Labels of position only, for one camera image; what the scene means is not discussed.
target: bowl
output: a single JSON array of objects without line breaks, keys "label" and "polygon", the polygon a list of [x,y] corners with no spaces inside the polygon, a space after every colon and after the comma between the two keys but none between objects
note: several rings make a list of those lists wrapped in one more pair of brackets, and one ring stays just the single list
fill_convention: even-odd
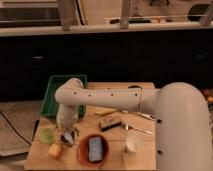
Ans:
[{"label": "bowl", "polygon": [[[91,162],[89,161],[89,157],[88,157],[88,142],[90,138],[94,138],[94,137],[101,137],[102,140],[102,145],[103,145],[103,160],[100,162]],[[106,138],[103,135],[100,134],[90,134],[87,135],[86,137],[84,137],[79,145],[78,145],[78,149],[77,149],[77,159],[78,161],[88,167],[100,167],[101,165],[103,165],[108,157],[109,154],[109,143],[106,140]]]}]

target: green plastic bin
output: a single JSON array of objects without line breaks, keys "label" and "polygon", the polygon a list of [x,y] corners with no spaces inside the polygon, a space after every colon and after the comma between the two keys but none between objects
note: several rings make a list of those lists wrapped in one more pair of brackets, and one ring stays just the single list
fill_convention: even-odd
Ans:
[{"label": "green plastic bin", "polygon": [[[50,77],[47,90],[45,93],[41,115],[45,117],[56,117],[58,112],[58,102],[55,100],[55,92],[56,90],[64,84],[67,80],[71,78],[78,78],[80,79],[83,84],[84,88],[87,87],[87,76],[86,75],[53,75]],[[80,105],[78,108],[78,116],[83,117],[86,112],[86,106]]]}]

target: fork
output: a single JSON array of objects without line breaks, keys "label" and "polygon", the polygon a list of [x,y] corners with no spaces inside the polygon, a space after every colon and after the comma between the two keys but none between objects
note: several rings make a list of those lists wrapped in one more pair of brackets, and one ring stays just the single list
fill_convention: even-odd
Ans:
[{"label": "fork", "polygon": [[129,125],[129,124],[126,124],[126,123],[121,123],[121,127],[124,128],[125,130],[133,129],[133,130],[136,130],[136,131],[141,131],[141,132],[145,132],[145,133],[148,133],[148,134],[153,134],[152,131],[149,131],[149,130],[146,130],[146,129],[141,129],[141,128],[136,128],[136,127]]}]

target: dark cabinet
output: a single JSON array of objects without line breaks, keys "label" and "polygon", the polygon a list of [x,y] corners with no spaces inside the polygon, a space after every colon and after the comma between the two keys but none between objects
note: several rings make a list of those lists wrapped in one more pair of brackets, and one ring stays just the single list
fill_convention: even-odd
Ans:
[{"label": "dark cabinet", "polygon": [[213,30],[0,37],[0,99],[42,99],[56,74],[212,88]]}]

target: gray sponge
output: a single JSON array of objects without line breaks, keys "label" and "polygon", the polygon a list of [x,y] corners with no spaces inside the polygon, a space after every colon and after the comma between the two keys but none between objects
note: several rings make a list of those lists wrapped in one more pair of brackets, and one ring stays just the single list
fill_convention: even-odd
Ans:
[{"label": "gray sponge", "polygon": [[98,162],[103,160],[103,146],[101,137],[89,139],[89,161]]}]

